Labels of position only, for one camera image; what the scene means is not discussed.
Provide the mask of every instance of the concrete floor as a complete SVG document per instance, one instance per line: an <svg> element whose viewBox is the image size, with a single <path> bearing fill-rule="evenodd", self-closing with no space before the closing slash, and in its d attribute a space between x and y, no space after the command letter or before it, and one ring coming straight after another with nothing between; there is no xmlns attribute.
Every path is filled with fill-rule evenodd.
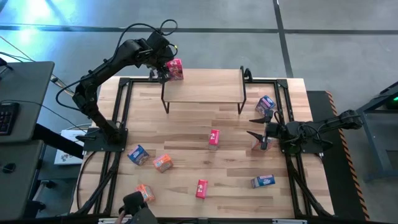
<svg viewBox="0 0 398 224"><path fill-rule="evenodd" d="M398 1L393 0L279 0L285 29L397 30ZM272 0L0 0L0 26L126 27L134 22L159 26L173 18L181 28L230 28L233 32L179 32L169 36L178 45L185 68L249 67L255 77L286 77ZM237 29L252 29L238 33ZM119 32L49 32L36 26L0 30L0 35L35 60L55 62L54 74L71 83L112 55ZM149 33L127 33L128 38ZM357 109L398 79L398 35L286 34L295 78L308 90L329 90L339 112ZM0 49L20 55L0 40ZM125 68L118 75L148 76L145 68ZM70 119L87 123L82 114L55 102L58 87L50 85L44 104ZM73 105L68 95L61 100ZM39 123L60 131L70 125L46 110ZM363 130L345 131L371 220L398 220L398 179L364 183L374 171Z"/></svg>

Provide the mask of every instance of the pink box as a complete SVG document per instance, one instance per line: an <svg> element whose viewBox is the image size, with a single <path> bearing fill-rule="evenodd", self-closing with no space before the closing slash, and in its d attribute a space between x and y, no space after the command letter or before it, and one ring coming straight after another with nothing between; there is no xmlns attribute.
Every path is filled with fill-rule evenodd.
<svg viewBox="0 0 398 224"><path fill-rule="evenodd" d="M197 187L197 198L205 199L207 191L207 180L199 180Z"/></svg>
<svg viewBox="0 0 398 224"><path fill-rule="evenodd" d="M175 58L166 63L167 68L170 71L170 81L183 80L182 74L182 62L181 59Z"/></svg>
<svg viewBox="0 0 398 224"><path fill-rule="evenodd" d="M212 129L209 138L209 149L217 150L218 149L218 138L220 136L220 131L217 129Z"/></svg>

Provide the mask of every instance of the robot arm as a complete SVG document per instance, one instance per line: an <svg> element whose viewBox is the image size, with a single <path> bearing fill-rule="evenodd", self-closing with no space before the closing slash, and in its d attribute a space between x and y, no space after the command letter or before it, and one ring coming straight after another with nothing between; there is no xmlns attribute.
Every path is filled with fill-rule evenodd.
<svg viewBox="0 0 398 224"><path fill-rule="evenodd" d="M113 57L80 79L77 85L73 101L79 110L91 118L102 130L104 138L108 143L118 143L121 135L116 124L106 120L100 113L97 105L97 88L122 68L135 65L147 65L156 69L158 81L165 83L169 80L169 73L165 63L173 60L174 55L169 47L170 42L160 32L153 32L150 37L139 40L126 40L118 47Z"/></svg>
<svg viewBox="0 0 398 224"><path fill-rule="evenodd" d="M309 140L313 140L317 144L321 144L321 146L322 143L332 144L329 141L322 140L320 137L321 133L339 128L359 129L363 124L357 112L353 110L347 110L342 112L339 116L317 122L292 121L284 125L269 122L269 119L264 119L265 118L250 120L250 122L266 124L264 137L250 131L248 131L248 133L262 142L262 150L266 149L266 137L272 137L280 139L281 148L287 149L291 154L300 152L300 146Z"/></svg>

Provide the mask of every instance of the small box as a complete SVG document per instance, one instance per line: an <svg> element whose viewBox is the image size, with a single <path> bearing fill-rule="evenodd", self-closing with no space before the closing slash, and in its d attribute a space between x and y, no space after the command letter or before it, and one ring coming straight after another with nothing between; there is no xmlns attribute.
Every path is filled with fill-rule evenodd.
<svg viewBox="0 0 398 224"><path fill-rule="evenodd" d="M154 160L154 166L159 172L164 172L173 166L173 162L168 154L164 154Z"/></svg>
<svg viewBox="0 0 398 224"><path fill-rule="evenodd" d="M170 81L183 80L184 75L182 73L182 61L181 59L175 58L166 63L167 68L170 71Z"/></svg>
<svg viewBox="0 0 398 224"><path fill-rule="evenodd" d="M209 150L218 149L218 138L220 136L220 131L217 129L212 129L209 138Z"/></svg>
<svg viewBox="0 0 398 224"><path fill-rule="evenodd" d="M199 180L197 187L197 198L205 199L207 191L207 180Z"/></svg>
<svg viewBox="0 0 398 224"><path fill-rule="evenodd" d="M269 98L268 96L264 96L262 97L257 106L256 106L256 110L263 116L266 115L266 112L270 109L273 109L273 107L275 106L275 103L273 102L273 100L271 98Z"/></svg>
<svg viewBox="0 0 398 224"><path fill-rule="evenodd" d="M148 152L146 152L140 145L138 145L134 150L131 150L127 156L133 163L139 166L149 158Z"/></svg>
<svg viewBox="0 0 398 224"><path fill-rule="evenodd" d="M271 184L275 184L274 175L260 176L251 180L251 185L253 186L254 189Z"/></svg>
<svg viewBox="0 0 398 224"><path fill-rule="evenodd" d="M262 152L266 152L271 147L272 147L272 138L267 138L267 149L266 150L261 149L261 142L258 139L253 139L253 142L251 144L251 150L262 151Z"/></svg>
<svg viewBox="0 0 398 224"><path fill-rule="evenodd" d="M136 187L136 191L141 192L145 202L150 202L155 200L155 195L152 193L152 190L148 185L140 184L138 185L138 187Z"/></svg>

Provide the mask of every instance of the wooden platform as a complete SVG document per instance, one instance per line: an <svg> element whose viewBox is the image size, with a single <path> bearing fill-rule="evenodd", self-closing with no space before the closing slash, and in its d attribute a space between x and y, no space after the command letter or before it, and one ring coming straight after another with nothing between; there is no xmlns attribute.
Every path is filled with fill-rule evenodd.
<svg viewBox="0 0 398 224"><path fill-rule="evenodd" d="M184 79L167 82L166 102L242 103L243 78L240 69L184 69Z"/></svg>
<svg viewBox="0 0 398 224"><path fill-rule="evenodd" d="M118 81L119 77L109 79L99 94L100 111L109 119ZM311 120L303 80L288 79L288 84L295 119ZM138 184L147 184L156 196L149 207L157 217L294 217L285 158L278 144L265 153L253 152L250 150L253 138L246 133L263 133L263 125L250 123L249 119L261 117L254 110L261 96L269 95L274 99L272 85L246 84L247 102L241 115L237 114L235 104L217 103L174 103L173 110L166 114L160 100L161 89L162 86L156 83L135 83L132 88L127 124L129 137L119 166L112 209L114 216L123 205L125 195L132 193ZM283 91L280 94L285 105ZM218 151L207 149L211 129L220 130ZM150 160L140 167L126 155L137 144L150 154ZM165 153L171 156L174 167L161 174L154 169L152 160ZM103 156L103 153L97 153L86 167L80 185L81 204L98 185ZM314 155L304 154L303 164L309 189L324 208L333 213L321 161ZM251 188L253 177L269 174L275 175L275 185ZM204 200L195 198L198 179L206 179L209 183ZM104 192L103 206L108 189ZM304 212L301 196L299 200ZM72 211L75 210L76 202L72 206Z"/></svg>

